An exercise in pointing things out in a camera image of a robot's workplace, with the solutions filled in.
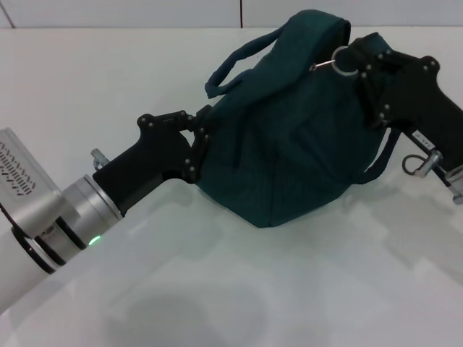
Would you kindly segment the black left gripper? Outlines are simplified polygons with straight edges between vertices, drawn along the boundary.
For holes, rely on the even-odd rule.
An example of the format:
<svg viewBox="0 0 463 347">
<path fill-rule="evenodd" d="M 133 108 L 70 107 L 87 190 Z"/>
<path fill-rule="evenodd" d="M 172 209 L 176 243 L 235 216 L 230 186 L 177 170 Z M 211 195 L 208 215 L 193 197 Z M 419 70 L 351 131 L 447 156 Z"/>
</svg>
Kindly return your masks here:
<svg viewBox="0 0 463 347">
<path fill-rule="evenodd" d="M 170 179 L 194 184 L 213 135 L 216 122 L 202 124 L 212 107 L 195 115 L 181 110 L 137 120 L 138 141 L 93 174 L 93 180 L 120 212 L 127 212 L 156 187 Z"/>
</svg>

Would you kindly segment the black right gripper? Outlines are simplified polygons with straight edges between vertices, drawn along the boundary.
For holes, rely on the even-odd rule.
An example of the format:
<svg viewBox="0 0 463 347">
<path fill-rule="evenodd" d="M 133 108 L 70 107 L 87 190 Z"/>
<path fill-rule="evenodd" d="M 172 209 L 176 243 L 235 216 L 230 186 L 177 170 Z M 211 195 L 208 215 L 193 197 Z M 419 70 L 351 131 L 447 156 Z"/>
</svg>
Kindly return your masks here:
<svg viewBox="0 0 463 347">
<path fill-rule="evenodd" d="M 440 89 L 439 63 L 396 52 L 378 33 L 337 48 L 338 74 L 360 74 L 357 97 L 367 127 L 398 129 L 421 150 L 442 154 L 440 168 L 463 165 L 463 110 Z"/>
</svg>

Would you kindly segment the dark teal insulated lunch bag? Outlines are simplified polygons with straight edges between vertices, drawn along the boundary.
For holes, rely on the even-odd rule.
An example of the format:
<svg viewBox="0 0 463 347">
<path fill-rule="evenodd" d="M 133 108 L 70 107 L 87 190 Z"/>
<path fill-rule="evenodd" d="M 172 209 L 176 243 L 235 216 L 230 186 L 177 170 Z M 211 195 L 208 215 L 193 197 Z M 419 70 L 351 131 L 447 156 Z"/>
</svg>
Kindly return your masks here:
<svg viewBox="0 0 463 347">
<path fill-rule="evenodd" d="M 325 66 L 350 23 L 310 9 L 234 51 L 205 84 L 217 103 L 199 188 L 258 228 L 280 226 L 377 179 L 399 139 L 371 129 L 356 79 Z"/>
</svg>

